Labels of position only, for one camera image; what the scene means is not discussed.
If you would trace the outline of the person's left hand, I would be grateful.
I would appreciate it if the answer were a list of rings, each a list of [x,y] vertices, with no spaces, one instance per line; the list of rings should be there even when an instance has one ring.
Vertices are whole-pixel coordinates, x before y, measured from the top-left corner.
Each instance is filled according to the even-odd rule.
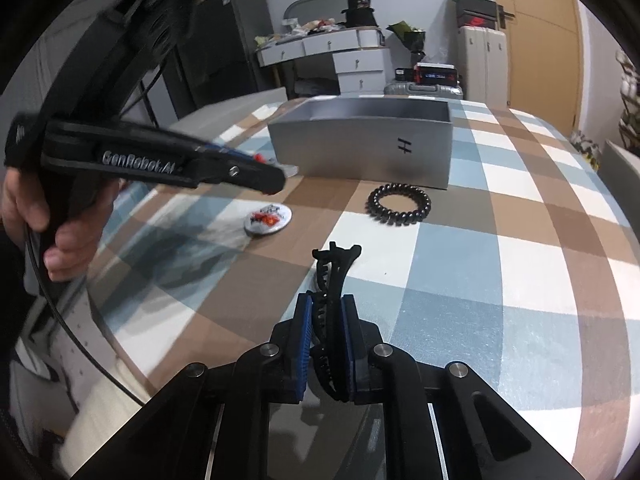
[[[54,244],[44,254],[52,281],[69,281],[88,270],[119,192],[119,180],[107,181],[90,207],[58,228]],[[35,176],[14,168],[6,170],[1,219],[9,240],[21,250],[25,248],[25,226],[36,232],[47,229],[50,211]]]

